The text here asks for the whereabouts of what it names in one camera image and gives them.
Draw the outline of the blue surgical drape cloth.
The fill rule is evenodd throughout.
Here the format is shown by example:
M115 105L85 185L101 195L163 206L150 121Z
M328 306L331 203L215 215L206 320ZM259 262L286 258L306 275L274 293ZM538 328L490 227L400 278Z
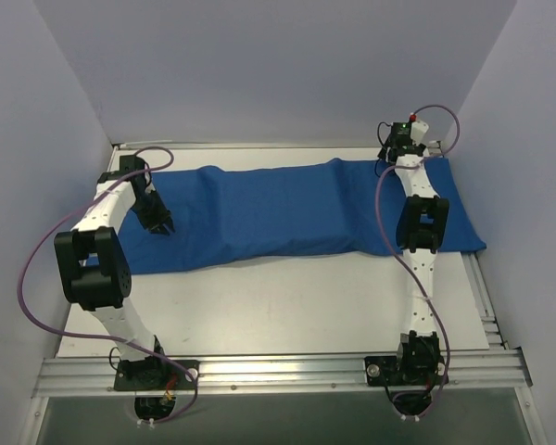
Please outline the blue surgical drape cloth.
M370 160L245 172L160 172L154 185L176 231L151 235L130 213L119 239L134 274L178 273L264 256L359 251L386 256L405 194Z

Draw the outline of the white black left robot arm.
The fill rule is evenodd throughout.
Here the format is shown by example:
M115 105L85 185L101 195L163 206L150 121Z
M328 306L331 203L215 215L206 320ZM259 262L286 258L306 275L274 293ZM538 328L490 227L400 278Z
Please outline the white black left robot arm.
M118 231L131 211L148 233L170 235L175 232L171 211L154 186L149 164L137 153L120 157L117 170L101 174L95 200L69 231L54 238L64 295L104 326L124 362L137 363L139 382L159 388L169 366L150 354L163 349L130 301L132 275Z

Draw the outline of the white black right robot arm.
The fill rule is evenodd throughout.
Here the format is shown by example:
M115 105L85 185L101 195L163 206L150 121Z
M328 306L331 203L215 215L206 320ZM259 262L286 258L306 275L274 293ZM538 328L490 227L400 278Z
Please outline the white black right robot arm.
M407 121L391 123L389 129L379 159L393 168L405 194L395 241L403 264L410 271L409 312L400 334L398 355L392 363L396 377L411 383L425 371L437 370L442 362L431 297L449 201L437 193L425 168L429 152L423 138L428 124L412 114Z

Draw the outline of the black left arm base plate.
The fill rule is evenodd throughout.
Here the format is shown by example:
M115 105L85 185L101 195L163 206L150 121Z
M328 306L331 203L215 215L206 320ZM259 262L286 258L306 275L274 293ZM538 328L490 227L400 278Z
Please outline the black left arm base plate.
M154 357L119 362L113 384L113 389L120 392L191 390L195 387L196 383L182 370Z

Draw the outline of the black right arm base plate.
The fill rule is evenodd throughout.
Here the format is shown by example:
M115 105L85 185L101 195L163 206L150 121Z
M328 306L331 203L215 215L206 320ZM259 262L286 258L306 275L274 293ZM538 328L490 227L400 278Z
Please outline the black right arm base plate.
M370 387L429 387L447 384L442 359L399 358L396 355L365 356L364 368Z

